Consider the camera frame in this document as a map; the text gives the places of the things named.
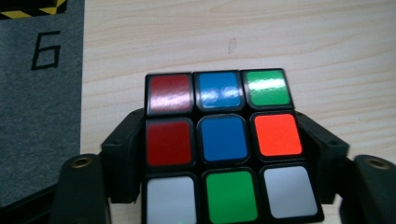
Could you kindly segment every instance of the gray foam pad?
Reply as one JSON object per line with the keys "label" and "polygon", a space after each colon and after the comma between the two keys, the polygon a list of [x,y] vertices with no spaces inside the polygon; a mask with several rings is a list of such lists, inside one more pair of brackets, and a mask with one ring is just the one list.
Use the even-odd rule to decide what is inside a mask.
{"label": "gray foam pad", "polygon": [[80,147],[84,1],[0,21],[0,206],[55,184]]}

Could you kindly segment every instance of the black and yellow tape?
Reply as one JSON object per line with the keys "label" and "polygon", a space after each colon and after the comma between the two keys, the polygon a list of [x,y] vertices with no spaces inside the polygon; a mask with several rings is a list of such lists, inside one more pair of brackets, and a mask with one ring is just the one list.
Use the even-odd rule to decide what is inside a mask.
{"label": "black and yellow tape", "polygon": [[0,11],[0,20],[56,15],[66,12],[67,0],[58,0],[55,7]]}

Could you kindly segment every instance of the cube face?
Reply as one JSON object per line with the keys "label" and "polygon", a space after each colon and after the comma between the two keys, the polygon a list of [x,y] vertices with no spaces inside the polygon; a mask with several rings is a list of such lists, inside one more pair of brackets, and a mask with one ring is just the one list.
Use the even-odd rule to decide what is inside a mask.
{"label": "cube face", "polygon": [[290,90],[282,69],[243,73],[247,102],[253,108],[293,109]]}
{"label": "cube face", "polygon": [[212,223],[249,222],[258,218],[256,192],[250,172],[209,174],[205,182]]}
{"label": "cube face", "polygon": [[152,119],[147,122],[147,163],[151,167],[193,163],[193,132],[189,119]]}
{"label": "cube face", "polygon": [[318,213],[318,203],[303,166],[266,169],[262,178],[272,217],[312,217]]}
{"label": "cube face", "polygon": [[146,77],[147,116],[187,114],[194,105],[190,74]]}
{"label": "cube face", "polygon": [[242,117],[203,117],[198,124],[198,133],[204,161],[245,161],[248,158],[247,128]]}
{"label": "cube face", "polygon": [[147,75],[145,99],[144,223],[323,219],[282,69]]}
{"label": "cube face", "polygon": [[195,74],[197,106],[202,111],[236,111],[245,105],[242,84],[236,72]]}
{"label": "cube face", "polygon": [[191,177],[150,179],[146,195],[148,224],[197,223],[195,186]]}
{"label": "cube face", "polygon": [[252,116],[251,122],[262,156],[295,156],[303,153],[297,123],[292,114],[257,113]]}

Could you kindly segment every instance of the blue sticker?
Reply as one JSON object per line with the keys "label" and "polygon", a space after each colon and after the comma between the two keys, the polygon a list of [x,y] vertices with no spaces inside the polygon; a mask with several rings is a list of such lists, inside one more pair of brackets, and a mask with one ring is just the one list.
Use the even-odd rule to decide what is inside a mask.
{"label": "blue sticker", "polygon": [[207,161],[244,159],[248,155],[242,118],[208,116],[201,121],[204,157]]}
{"label": "blue sticker", "polygon": [[202,73],[198,81],[202,108],[238,107],[242,104],[236,73]]}

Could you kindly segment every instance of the wooden table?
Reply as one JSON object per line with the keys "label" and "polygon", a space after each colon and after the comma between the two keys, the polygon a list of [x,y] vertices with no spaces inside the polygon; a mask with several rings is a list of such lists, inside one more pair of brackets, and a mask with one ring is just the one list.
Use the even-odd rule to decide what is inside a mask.
{"label": "wooden table", "polygon": [[[144,106],[151,72],[282,67],[296,109],[396,163],[396,2],[86,1],[81,152]],[[340,223],[337,199],[324,223]],[[113,223],[140,223],[137,204]]]}

